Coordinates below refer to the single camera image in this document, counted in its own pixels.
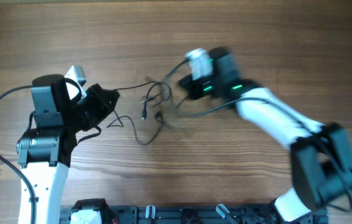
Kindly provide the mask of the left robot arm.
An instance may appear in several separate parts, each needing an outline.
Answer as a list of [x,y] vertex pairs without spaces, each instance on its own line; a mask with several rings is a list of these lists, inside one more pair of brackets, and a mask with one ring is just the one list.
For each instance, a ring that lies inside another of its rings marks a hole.
[[58,223],[71,154],[79,131],[98,128],[114,111],[120,94],[99,84],[83,91],[59,74],[32,81],[36,127],[17,142],[18,164],[30,187],[22,185],[19,223]]

